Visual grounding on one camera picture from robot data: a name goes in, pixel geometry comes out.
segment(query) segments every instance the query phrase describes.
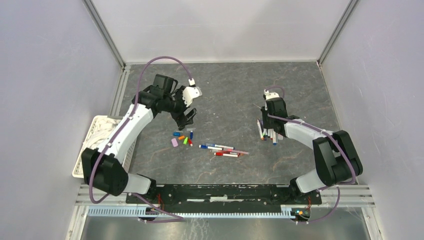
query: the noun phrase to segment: gray floor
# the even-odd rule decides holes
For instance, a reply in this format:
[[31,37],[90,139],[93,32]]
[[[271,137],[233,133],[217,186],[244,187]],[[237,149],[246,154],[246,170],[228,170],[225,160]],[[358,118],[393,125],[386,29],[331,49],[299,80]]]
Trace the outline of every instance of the gray floor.
[[[256,119],[264,105],[263,91],[270,85],[286,89],[289,115],[297,115],[317,127],[339,129],[324,80],[315,62],[194,63],[188,67],[203,96],[194,100],[193,147],[171,145],[177,129],[169,113],[159,114],[141,132],[130,172],[156,179],[158,183],[286,184],[315,168],[313,152],[285,139],[272,145],[259,139]],[[126,85],[120,114],[124,115],[136,92],[143,65],[133,65]],[[173,77],[188,85],[178,64],[151,65],[141,88],[152,84],[155,74]],[[234,146],[250,155],[240,158],[215,157],[199,144]]]
[[[314,209],[312,219],[328,209]],[[82,240],[369,240],[360,208],[337,209],[321,222],[295,225],[288,219],[190,218],[144,224],[135,217],[87,217]]]

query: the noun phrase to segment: purple eraser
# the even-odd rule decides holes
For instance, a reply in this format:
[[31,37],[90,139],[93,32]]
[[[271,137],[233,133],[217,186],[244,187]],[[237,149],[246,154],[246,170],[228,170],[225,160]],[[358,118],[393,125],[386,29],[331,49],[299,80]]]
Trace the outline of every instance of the purple eraser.
[[176,138],[173,138],[172,140],[171,140],[171,143],[172,143],[172,146],[175,148],[175,147],[178,147],[178,141],[177,141],[177,139]]

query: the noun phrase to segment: blue marker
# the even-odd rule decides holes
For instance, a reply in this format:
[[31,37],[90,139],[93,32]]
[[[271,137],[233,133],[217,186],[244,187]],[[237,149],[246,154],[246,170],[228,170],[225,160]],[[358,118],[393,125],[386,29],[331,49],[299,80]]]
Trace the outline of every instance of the blue marker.
[[200,149],[212,149],[212,150],[223,150],[221,147],[214,147],[214,146],[205,146],[205,145],[199,145]]
[[224,146],[224,145],[218,145],[218,144],[213,144],[213,143],[206,143],[206,146],[216,147],[216,148],[224,148],[224,149],[233,149],[233,150],[236,149],[233,146]]

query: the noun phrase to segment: white wall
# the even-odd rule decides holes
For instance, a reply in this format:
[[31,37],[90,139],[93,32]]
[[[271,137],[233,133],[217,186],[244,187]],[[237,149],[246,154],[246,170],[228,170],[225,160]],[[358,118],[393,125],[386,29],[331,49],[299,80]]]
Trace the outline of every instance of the white wall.
[[349,0],[93,0],[127,62],[316,60]]
[[422,239],[422,0],[360,1],[323,63],[388,240]]
[[120,68],[81,0],[0,3],[0,236],[64,239],[71,172]]

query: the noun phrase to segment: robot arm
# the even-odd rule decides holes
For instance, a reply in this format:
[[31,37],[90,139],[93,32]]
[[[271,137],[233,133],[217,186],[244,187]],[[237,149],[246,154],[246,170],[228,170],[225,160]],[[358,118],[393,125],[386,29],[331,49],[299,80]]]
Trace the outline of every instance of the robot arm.
[[[277,93],[264,91],[263,97],[265,99],[265,106],[261,108],[263,128],[271,129],[283,137],[294,139],[313,150],[316,168],[290,181],[290,189],[295,196],[325,186],[330,187],[352,178],[346,161],[323,132],[331,135],[337,141],[352,165],[355,175],[362,174],[361,161],[346,131],[313,130],[307,127],[309,124],[305,124],[299,117],[288,116],[286,102]],[[284,118],[290,122],[269,116]]]
[[179,130],[193,124],[196,109],[193,108],[187,115],[184,112],[193,103],[193,99],[201,96],[202,92],[196,87],[194,80],[190,81],[190,86],[181,86],[179,89],[176,89],[177,84],[177,80],[157,74],[153,84],[138,93],[137,102],[134,97],[128,112],[109,137],[96,149],[86,148],[82,152],[82,169],[86,184],[90,181],[95,162],[102,150],[106,149],[94,176],[95,188],[118,196],[123,192],[146,194],[150,188],[156,187],[152,186],[154,180],[148,177],[126,173],[122,163],[132,143],[158,113],[169,112]]

